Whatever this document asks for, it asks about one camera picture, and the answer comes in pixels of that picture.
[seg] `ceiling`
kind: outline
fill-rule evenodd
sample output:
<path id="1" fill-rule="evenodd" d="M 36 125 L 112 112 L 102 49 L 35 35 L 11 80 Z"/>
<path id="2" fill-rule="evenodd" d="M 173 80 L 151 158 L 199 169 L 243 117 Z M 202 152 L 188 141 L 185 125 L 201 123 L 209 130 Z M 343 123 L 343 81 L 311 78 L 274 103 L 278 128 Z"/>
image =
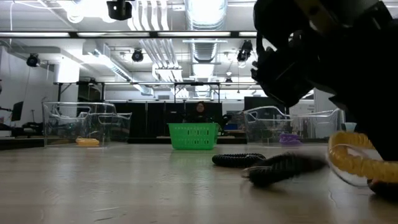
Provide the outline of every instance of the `ceiling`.
<path id="1" fill-rule="evenodd" d="M 36 7 L 59 7 L 55 1 L 22 1 L 24 4 L 30 4 L 30 7 L 21 4 L 20 1 L 0 0 L 0 30 L 78 30 L 78 31 L 110 31 L 110 30 L 130 30 L 126 21 L 116 21 L 114 23 L 103 22 L 100 18 L 84 18 L 78 24 L 72 24 L 67 19 L 67 13 L 64 9 L 39 9 Z M 398 1 L 385 1 L 391 10 L 391 13 L 398 15 Z M 252 22 L 252 6 L 253 0 L 229 0 L 228 9 L 225 19 L 225 30 L 255 30 Z M 185 11 L 183 10 L 183 0 L 169 0 L 168 4 L 168 24 L 171 30 L 186 30 Z M 252 60 L 256 59 L 252 55 L 248 60 L 248 65 L 244 68 L 238 68 L 238 64 L 234 61 L 237 50 L 242 45 L 243 39 L 227 39 L 227 43 L 219 44 L 216 62 L 220 63 L 215 66 L 213 76 L 224 79 L 226 72 L 232 72 L 232 77 L 238 77 L 241 82 L 250 81 L 250 64 Z M 135 80 L 140 81 L 154 81 L 151 75 L 152 62 L 144 52 L 143 62 L 134 63 L 131 60 L 132 52 L 135 48 L 141 48 L 139 40 L 137 39 L 96 39 L 87 40 L 87 42 L 94 42 L 96 46 L 103 46 L 107 44 L 111 48 L 111 58 L 122 65 Z M 98 81 L 111 82 L 115 79 L 115 74 L 106 66 L 95 63 L 92 57 L 87 55 L 87 52 L 82 51 L 84 40 L 73 39 L 20 39 L 13 40 L 14 48 L 19 49 L 19 45 L 25 47 L 59 47 L 69 54 L 73 55 L 81 64 L 81 76 L 95 77 Z M 179 65 L 182 67 L 182 76 L 188 78 L 191 73 L 191 55 L 188 44 L 182 42 L 182 39 L 173 40 L 174 51 L 177 55 Z"/>

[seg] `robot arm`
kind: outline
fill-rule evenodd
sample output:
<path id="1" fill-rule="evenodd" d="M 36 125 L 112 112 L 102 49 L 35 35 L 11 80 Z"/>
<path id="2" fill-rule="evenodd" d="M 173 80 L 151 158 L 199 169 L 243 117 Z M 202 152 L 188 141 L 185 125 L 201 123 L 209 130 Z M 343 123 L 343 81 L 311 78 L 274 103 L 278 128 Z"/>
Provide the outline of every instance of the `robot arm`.
<path id="1" fill-rule="evenodd" d="M 265 93 L 291 107 L 311 89 L 349 111 L 381 157 L 390 149 L 391 123 L 380 120 L 375 99 L 389 101 L 396 85 L 398 23 L 377 0 L 257 0 L 254 6 L 258 62 L 252 77 Z M 275 48 L 264 49 L 262 39 Z"/>

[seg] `person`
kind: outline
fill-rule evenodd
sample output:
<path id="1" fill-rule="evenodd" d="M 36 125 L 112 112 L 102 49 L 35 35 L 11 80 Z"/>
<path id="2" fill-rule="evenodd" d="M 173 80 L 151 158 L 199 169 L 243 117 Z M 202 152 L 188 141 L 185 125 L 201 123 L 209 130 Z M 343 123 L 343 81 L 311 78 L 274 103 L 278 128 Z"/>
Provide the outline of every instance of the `person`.
<path id="1" fill-rule="evenodd" d="M 205 102 L 200 101 L 196 104 L 194 112 L 189 114 L 184 123 L 210 123 L 213 122 L 213 118 L 206 112 Z"/>

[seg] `plastic basket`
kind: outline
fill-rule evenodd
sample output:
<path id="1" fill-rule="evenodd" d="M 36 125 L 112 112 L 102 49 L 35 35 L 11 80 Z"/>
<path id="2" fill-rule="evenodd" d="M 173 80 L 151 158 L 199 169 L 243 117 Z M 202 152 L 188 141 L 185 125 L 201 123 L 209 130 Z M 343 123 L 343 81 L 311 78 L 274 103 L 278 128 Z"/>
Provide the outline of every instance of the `plastic basket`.
<path id="1" fill-rule="evenodd" d="M 109 103 L 43 103 L 44 146 L 103 147 L 111 142 L 111 128 L 118 125 L 116 108 Z M 78 144 L 78 138 L 97 144 Z"/>
<path id="2" fill-rule="evenodd" d="M 283 114 L 274 106 L 244 111 L 248 143 L 300 145 L 327 142 L 341 129 L 341 111 Z"/>
<path id="3" fill-rule="evenodd" d="M 169 124 L 174 149 L 212 150 L 217 144 L 217 123 Z"/>

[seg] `desk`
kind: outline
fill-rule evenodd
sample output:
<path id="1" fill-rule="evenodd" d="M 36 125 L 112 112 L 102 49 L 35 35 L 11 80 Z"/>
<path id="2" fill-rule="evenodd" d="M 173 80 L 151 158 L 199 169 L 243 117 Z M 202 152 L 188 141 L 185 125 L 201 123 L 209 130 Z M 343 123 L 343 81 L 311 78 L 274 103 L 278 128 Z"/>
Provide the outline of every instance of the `desk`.
<path id="1" fill-rule="evenodd" d="M 326 144 L 290 148 L 324 154 Z M 34 148 L 0 152 L 2 223 L 398 223 L 397 206 L 329 170 L 262 190 L 240 169 L 215 167 L 217 153 L 283 147 L 219 145 L 173 151 L 170 145 L 111 149 Z"/>

